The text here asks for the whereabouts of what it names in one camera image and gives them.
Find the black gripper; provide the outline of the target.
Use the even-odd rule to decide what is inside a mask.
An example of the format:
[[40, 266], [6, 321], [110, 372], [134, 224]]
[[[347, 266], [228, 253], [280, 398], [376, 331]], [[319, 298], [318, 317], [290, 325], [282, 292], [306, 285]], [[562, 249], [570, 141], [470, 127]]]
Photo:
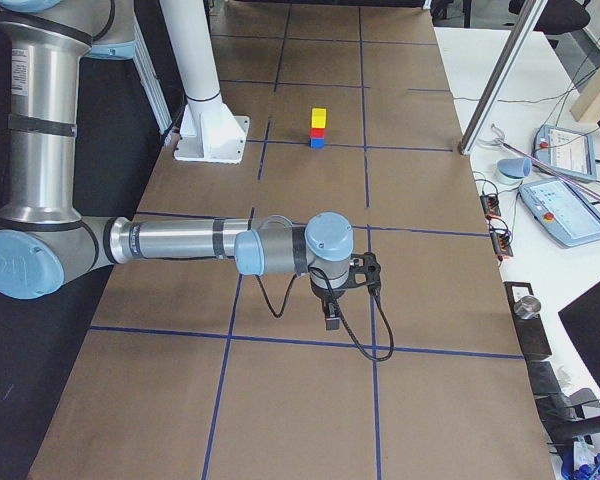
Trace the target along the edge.
[[341, 312], [335, 300], [342, 297], [345, 290], [342, 288], [321, 287], [313, 280], [310, 281], [311, 290], [322, 301], [322, 310], [325, 317], [325, 329], [336, 331], [340, 328]]

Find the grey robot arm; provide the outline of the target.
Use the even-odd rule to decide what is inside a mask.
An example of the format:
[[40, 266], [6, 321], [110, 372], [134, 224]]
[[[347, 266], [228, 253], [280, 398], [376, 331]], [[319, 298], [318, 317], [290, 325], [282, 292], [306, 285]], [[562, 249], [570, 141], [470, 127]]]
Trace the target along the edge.
[[117, 161], [131, 130], [124, 110], [97, 109], [103, 140], [79, 132], [80, 70], [99, 87], [148, 64], [130, 1], [0, 1], [11, 46], [9, 151], [0, 204], [0, 294], [34, 300], [81, 277], [134, 260], [232, 259], [252, 220], [135, 219], [152, 161]]

